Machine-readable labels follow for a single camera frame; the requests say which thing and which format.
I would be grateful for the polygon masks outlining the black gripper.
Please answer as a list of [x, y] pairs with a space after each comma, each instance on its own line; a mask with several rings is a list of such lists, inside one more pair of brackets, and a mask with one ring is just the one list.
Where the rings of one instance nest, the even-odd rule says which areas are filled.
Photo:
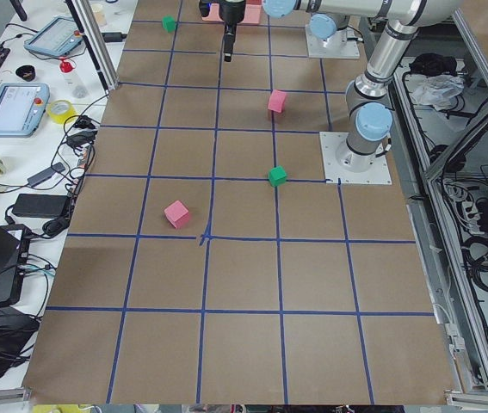
[[244, 0], [219, 1], [219, 18], [225, 24], [223, 34], [224, 61], [231, 62], [237, 27], [244, 19]]

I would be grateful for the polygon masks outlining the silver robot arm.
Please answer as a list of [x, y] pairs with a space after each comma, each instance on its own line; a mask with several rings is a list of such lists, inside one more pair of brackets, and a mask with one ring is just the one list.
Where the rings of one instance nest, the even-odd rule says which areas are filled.
[[309, 28], [316, 38], [327, 41], [335, 34], [345, 30], [349, 25], [349, 20], [349, 15], [316, 13], [311, 16]]
[[336, 160], [344, 169], [365, 172], [374, 163], [380, 142], [392, 126], [392, 115], [380, 99], [387, 94], [387, 85], [417, 30], [442, 22], [461, 5], [461, 1], [429, 0], [262, 2], [264, 11], [274, 18], [295, 10], [311, 14], [309, 28], [322, 40], [329, 39], [338, 30], [339, 16], [387, 19], [365, 71], [350, 82], [346, 91], [351, 128], [336, 149]]

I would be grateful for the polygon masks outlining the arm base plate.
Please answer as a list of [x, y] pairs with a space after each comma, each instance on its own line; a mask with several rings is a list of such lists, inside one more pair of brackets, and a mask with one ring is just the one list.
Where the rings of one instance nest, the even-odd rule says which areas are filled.
[[360, 52], [355, 31], [352, 28], [337, 31], [328, 40], [316, 37], [305, 26], [306, 44], [309, 58], [315, 59], [359, 59]]
[[381, 156], [383, 144], [379, 142], [373, 154], [358, 155], [347, 146], [347, 136], [334, 132], [319, 134], [324, 180], [332, 184], [391, 185], [386, 156]]

